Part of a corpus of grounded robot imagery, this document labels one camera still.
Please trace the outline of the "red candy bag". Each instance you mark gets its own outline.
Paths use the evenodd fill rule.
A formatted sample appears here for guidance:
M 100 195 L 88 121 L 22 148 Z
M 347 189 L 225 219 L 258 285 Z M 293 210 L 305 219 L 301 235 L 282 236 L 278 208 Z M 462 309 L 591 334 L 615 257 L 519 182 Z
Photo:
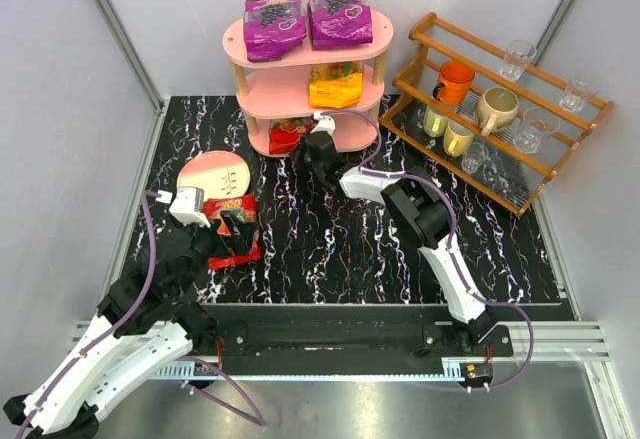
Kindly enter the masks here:
M 225 245 L 223 237 L 221 236 L 221 234 L 227 232 L 226 227 L 221 220 L 222 211 L 238 212 L 244 217 L 245 222 L 256 222 L 259 229 L 257 203 L 255 197 L 252 194 L 246 194 L 240 199 L 236 199 L 234 202 L 205 202 L 203 212 L 209 219 L 210 224 L 216 230 L 218 236 L 222 241 L 221 251 L 217 252 L 212 258 L 209 259 L 209 268 L 211 270 L 219 270 L 227 267 L 246 264 L 252 261 L 257 261 L 261 257 L 258 229 L 255 234 L 254 247 L 252 252 L 248 256 L 235 255 L 233 249 L 229 249 Z
M 301 137 L 309 133 L 314 122 L 309 117 L 279 119 L 269 127 L 269 153 L 288 154 L 299 144 Z

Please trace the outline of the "orange candy bag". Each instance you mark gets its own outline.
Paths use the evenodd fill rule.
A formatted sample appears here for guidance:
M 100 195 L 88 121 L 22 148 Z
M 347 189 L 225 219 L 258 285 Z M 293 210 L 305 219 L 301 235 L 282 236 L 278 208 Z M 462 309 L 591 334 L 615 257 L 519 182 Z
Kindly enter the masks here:
M 308 84 L 313 108 L 343 109 L 356 105 L 362 95 L 364 65 L 360 61 L 314 64 Z

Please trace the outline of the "purple candy bag back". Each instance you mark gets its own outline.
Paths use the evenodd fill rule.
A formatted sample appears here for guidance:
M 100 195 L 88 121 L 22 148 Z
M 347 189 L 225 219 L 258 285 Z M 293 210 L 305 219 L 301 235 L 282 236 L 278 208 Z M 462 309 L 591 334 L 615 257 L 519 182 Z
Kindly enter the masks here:
M 302 0 L 246 0 L 243 39 L 252 63 L 280 60 L 307 37 Z

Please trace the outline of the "purple candy bag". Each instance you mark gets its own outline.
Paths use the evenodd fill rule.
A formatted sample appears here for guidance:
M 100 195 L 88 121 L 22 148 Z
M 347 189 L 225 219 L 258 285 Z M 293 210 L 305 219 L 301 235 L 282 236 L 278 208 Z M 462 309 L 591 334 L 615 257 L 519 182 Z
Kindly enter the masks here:
M 280 60 L 307 37 L 302 0 L 246 0 L 243 39 L 252 63 Z
M 308 0 L 312 47 L 331 50 L 373 42 L 368 0 Z

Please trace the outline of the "purple candy bag front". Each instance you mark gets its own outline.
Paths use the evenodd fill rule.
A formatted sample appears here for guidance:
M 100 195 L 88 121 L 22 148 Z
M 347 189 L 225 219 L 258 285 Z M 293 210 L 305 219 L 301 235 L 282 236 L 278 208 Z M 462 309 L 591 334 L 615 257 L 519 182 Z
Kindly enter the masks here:
M 308 0 L 312 47 L 331 50 L 373 42 L 368 0 Z

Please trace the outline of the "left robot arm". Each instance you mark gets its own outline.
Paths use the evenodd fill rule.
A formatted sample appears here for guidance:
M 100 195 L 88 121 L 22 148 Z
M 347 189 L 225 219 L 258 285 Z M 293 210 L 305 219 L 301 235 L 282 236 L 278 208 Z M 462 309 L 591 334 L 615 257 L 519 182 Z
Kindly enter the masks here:
M 127 395 L 167 364 L 220 355 L 218 322 L 191 296 L 217 253 L 246 252 L 257 224 L 230 212 L 208 226 L 148 233 L 142 261 L 125 271 L 98 305 L 83 337 L 54 373 L 3 406 L 26 438 L 92 438 Z

